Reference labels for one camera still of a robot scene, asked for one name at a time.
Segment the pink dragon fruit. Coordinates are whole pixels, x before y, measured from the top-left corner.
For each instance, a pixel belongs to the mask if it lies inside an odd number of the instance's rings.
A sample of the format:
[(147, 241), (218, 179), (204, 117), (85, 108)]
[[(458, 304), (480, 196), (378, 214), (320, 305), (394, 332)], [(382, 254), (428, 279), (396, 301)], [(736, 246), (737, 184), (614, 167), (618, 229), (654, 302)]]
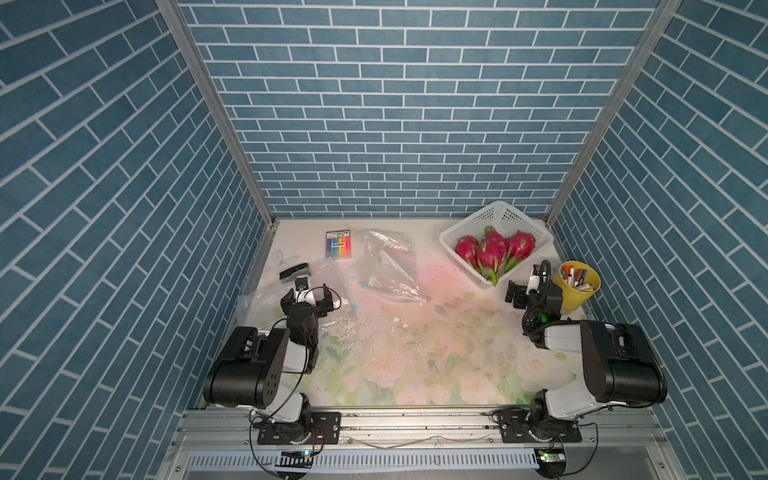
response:
[(533, 252), (536, 246), (536, 239), (531, 233), (518, 231), (507, 239), (506, 246), (504, 272), (509, 272)]
[(477, 247), (479, 242), (473, 236), (464, 236), (458, 242), (454, 249), (455, 253), (471, 268), (477, 269)]
[(480, 273), (493, 286), (498, 284), (499, 272), (506, 264), (506, 252), (506, 239), (493, 226), (487, 226), (477, 247), (477, 263)]

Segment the zip bag with dragonfruit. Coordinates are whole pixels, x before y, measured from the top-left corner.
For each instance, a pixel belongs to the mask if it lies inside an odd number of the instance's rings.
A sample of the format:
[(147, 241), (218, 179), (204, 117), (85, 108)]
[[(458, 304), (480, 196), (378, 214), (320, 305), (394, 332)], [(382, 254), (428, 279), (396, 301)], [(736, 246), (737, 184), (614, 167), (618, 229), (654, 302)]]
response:
[(391, 230), (359, 230), (360, 257), (354, 264), (360, 286), (393, 302), (423, 303), (411, 237)]

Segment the clear zip-top bag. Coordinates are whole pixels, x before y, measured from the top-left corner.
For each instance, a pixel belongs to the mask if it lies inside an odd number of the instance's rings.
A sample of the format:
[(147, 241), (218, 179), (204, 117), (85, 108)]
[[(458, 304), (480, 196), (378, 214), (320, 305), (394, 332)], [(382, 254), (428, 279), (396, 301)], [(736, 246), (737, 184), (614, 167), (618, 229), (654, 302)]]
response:
[(267, 330), (301, 307), (314, 310), (323, 345), (353, 347), (359, 331), (357, 306), (342, 269), (328, 259), (295, 260), (265, 273), (254, 292), (238, 298), (235, 324)]

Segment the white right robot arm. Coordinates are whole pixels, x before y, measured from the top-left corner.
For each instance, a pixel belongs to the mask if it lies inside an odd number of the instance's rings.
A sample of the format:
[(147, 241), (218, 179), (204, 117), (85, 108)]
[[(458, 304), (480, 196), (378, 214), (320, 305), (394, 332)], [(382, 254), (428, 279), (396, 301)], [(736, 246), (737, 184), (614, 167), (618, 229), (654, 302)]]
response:
[(498, 411), (505, 443), (576, 443), (585, 416), (614, 407), (647, 408), (667, 397), (664, 374), (640, 326), (564, 319), (562, 300), (562, 290), (549, 281), (535, 289), (513, 282), (507, 288), (505, 301), (524, 311), (524, 336), (538, 351), (580, 355), (582, 374), (540, 390), (526, 408)]

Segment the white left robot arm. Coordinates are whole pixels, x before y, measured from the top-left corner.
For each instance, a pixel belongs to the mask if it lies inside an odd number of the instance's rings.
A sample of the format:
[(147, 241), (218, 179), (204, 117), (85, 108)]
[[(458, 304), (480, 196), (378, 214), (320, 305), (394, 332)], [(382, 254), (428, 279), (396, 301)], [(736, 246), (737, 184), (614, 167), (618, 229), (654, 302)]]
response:
[(246, 408), (260, 445), (321, 441), (323, 429), (312, 418), (308, 396), (283, 385), (281, 377), (296, 374), (302, 380), (313, 371), (319, 319), (341, 306), (341, 297), (327, 285), (290, 290), (280, 300), (283, 317), (269, 329), (233, 330), (204, 380), (204, 400)]

